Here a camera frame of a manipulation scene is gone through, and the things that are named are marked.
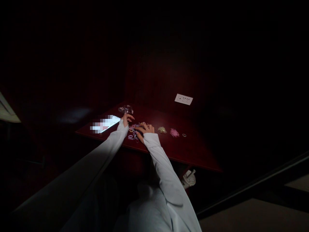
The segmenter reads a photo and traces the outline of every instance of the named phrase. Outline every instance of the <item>dark red table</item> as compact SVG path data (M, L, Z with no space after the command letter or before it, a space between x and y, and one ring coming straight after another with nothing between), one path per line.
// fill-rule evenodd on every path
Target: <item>dark red table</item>
M104 115L115 115L122 117L122 113L118 111L118 107L125 105L126 102L122 102L110 109L109 111L102 114ZM213 154L207 149L201 133L203 132L202 127L198 128L193 125L190 121L182 119L174 115L169 115L160 111L152 110L138 105L132 105L134 110L135 120L131 124L137 124L139 122L146 122L155 127L156 133L159 135L161 146L170 160L174 160L180 163L188 164L193 167L201 167L204 169L222 172ZM101 134L93 134L90 130L92 122L88 123L84 127L76 131L77 134L93 138L96 140L105 141L109 134L117 129L118 124L112 126ZM160 134L157 129L159 127L165 127L167 134ZM180 136L173 138L169 133L171 128L176 129ZM123 147L133 149L136 151L148 153L146 146L141 142L136 143L134 140L125 138L122 143Z

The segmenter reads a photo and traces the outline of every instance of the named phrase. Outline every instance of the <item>finger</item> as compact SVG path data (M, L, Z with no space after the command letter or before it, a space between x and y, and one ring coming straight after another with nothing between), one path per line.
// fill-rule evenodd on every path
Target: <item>finger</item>
M127 114L127 117L135 120L135 118L131 114Z
M148 126L146 124L141 124L141 126L144 127L146 131L148 130Z
M136 134L139 140L144 144L144 138L142 137L142 135L138 131L136 132Z
M134 127L134 129L135 129L135 130L139 130L139 131L142 132L143 134L144 134L144 133L147 133L147 131L144 130L144 128L142 128L142 127Z
M123 121L127 121L127 113L125 113L121 119L123 119Z

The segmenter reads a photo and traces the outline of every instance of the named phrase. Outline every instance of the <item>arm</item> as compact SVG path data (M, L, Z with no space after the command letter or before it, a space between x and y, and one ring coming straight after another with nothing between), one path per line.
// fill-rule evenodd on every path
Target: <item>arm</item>
M160 179L159 186L166 199L169 214L173 222L173 231L201 231L200 224L192 204L177 177L174 169L161 147L159 137L154 133L154 128L149 125L149 129L139 129L143 132L144 138L138 133L139 139L148 148L158 177Z
M21 204L13 218L31 231L59 230L119 150L129 130L127 117L133 118L124 115L106 141Z

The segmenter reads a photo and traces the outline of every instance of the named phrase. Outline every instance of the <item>wall socket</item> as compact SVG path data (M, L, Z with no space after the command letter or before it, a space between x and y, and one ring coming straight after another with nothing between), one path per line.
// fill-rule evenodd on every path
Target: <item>wall socket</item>
M176 102L186 104L186 105L191 105L192 100L193 100L192 97L187 97L187 96L181 95L179 93L176 95L176 98L175 98Z

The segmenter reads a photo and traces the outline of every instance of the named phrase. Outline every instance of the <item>smartphone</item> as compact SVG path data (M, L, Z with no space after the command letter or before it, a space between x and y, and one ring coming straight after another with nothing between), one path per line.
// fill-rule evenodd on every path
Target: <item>smartphone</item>
M120 118L110 115L109 119L101 119L100 122L93 123L90 129L93 130L93 133L100 134L118 122L120 122Z

